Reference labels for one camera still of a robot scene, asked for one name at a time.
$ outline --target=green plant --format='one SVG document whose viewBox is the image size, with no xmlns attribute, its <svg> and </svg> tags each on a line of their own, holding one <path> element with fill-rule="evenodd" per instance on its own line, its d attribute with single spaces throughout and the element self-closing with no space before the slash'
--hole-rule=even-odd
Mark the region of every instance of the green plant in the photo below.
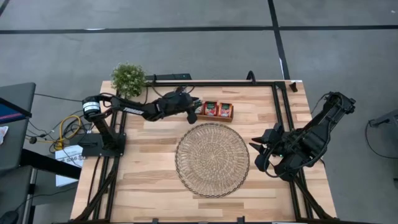
<svg viewBox="0 0 398 224">
<path fill-rule="evenodd" d="M 112 88 L 119 90 L 122 96 L 139 96 L 145 86 L 145 71 L 141 66 L 120 63 L 112 72 Z"/>
</svg>

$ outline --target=yellow cable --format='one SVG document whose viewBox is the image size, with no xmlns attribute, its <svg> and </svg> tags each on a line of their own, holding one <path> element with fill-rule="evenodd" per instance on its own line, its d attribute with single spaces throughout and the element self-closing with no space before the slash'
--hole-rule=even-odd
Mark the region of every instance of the yellow cable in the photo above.
<svg viewBox="0 0 398 224">
<path fill-rule="evenodd" d="M 69 136 L 67 136 L 67 137 L 65 137 L 65 138 L 62 138 L 62 126 L 63 126 L 63 123 L 66 121 L 66 120 L 68 120 L 68 119 L 70 119 L 70 118 L 76 118 L 78 121 L 79 121 L 79 127 L 73 132 L 73 133 L 71 133 L 71 135 L 69 135 Z M 77 134 L 77 132 L 79 132 L 79 130 L 80 130 L 80 127 L 81 127 L 81 119 L 79 118 L 79 116 L 77 116 L 77 115 L 71 115 L 71 116 L 67 116 L 65 119 L 63 119 L 62 121 L 61 121 L 61 123 L 60 123 L 60 139 L 59 140 L 56 140 L 56 141 L 43 141 L 43 140 L 37 140 L 37 142 L 41 142 L 41 143 L 55 143 L 55 150 L 62 150 L 63 149 L 63 141 L 64 140 L 66 140 L 66 139 L 70 139 L 70 138 L 72 138 L 72 137 L 74 137 L 74 135 L 76 135 Z"/>
<path fill-rule="evenodd" d="M 79 118 L 79 116 L 71 115 L 71 116 L 67 116 L 65 119 L 63 119 L 60 124 L 60 139 L 58 141 L 54 141 L 54 142 L 57 142 L 57 143 L 55 143 L 55 150 L 63 149 L 63 140 L 65 140 L 65 139 L 62 139 L 62 126 L 63 126 L 63 123 L 70 118 L 76 118 L 79 121 L 79 127 L 73 133 L 71 133 L 71 135 L 69 135 L 68 137 L 65 137 L 65 139 L 70 139 L 70 138 L 74 137 L 74 135 L 77 134 L 77 132 L 79 132 L 79 130 L 80 130 L 81 119 Z"/>
</svg>

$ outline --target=woven basket tray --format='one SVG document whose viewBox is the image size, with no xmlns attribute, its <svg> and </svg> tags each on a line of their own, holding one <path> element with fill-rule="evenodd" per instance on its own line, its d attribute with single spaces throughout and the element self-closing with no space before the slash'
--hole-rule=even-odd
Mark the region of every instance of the woven basket tray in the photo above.
<svg viewBox="0 0 398 224">
<path fill-rule="evenodd" d="M 237 190 L 249 172 L 249 151 L 242 137 L 222 124 L 201 124 L 177 146 L 175 165 L 182 183 L 203 197 Z"/>
</svg>

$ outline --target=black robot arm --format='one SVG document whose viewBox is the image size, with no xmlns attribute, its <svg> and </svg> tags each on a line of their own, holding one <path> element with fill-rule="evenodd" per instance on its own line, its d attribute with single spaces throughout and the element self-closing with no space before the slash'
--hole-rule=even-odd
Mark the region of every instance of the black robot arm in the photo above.
<svg viewBox="0 0 398 224">
<path fill-rule="evenodd" d="M 280 124 L 267 129 L 262 137 L 252 140 L 261 145 L 250 143 L 259 151 L 256 166 L 260 171 L 267 172 L 271 155 L 283 157 L 274 166 L 276 175 L 282 180 L 293 181 L 300 168 L 311 167 L 326 152 L 330 141 L 330 132 L 345 115 L 354 112 L 355 100 L 349 99 L 338 92 L 327 94 L 323 109 L 304 128 L 285 132 Z"/>
<path fill-rule="evenodd" d="M 100 101 L 110 103 L 108 109 L 103 113 Z M 83 114 L 87 121 L 94 123 L 101 134 L 103 149 L 117 151 L 122 144 L 119 141 L 120 136 L 105 121 L 105 118 L 113 112 L 125 111 L 142 116 L 148 121 L 157 121 L 167 116 L 187 112 L 187 120 L 193 124 L 197 120 L 195 109 L 199 106 L 201 106 L 201 101 L 198 98 L 191 97 L 184 92 L 184 88 L 178 87 L 175 91 L 146 104 L 126 100 L 109 93 L 89 96 L 83 100 Z"/>
</svg>

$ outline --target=gray floor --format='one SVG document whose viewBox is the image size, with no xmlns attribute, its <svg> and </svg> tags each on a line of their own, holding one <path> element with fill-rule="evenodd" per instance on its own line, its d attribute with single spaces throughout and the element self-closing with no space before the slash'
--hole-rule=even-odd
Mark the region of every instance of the gray floor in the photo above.
<svg viewBox="0 0 398 224">
<path fill-rule="evenodd" d="M 398 24 L 397 1 L 276 0 L 280 26 Z M 168 26 L 270 26 L 267 1 L 11 0 L 0 29 L 94 29 Z M 366 146 L 367 120 L 397 109 L 398 30 L 281 32 L 291 79 L 303 80 L 310 106 L 328 91 L 357 101 L 332 133 L 326 172 L 338 216 L 396 223 L 397 160 Z M 281 79 L 273 31 L 150 34 L 0 35 L 0 85 L 36 82 L 37 93 L 82 99 L 97 94 L 119 62 L 149 74 L 191 73 L 194 79 Z M 78 103 L 35 97 L 32 122 L 49 129 Z M 382 154 L 398 156 L 388 127 L 369 130 Z M 46 145 L 26 147 L 47 154 Z M 73 197 L 37 208 L 35 223 L 64 222 Z"/>
</svg>

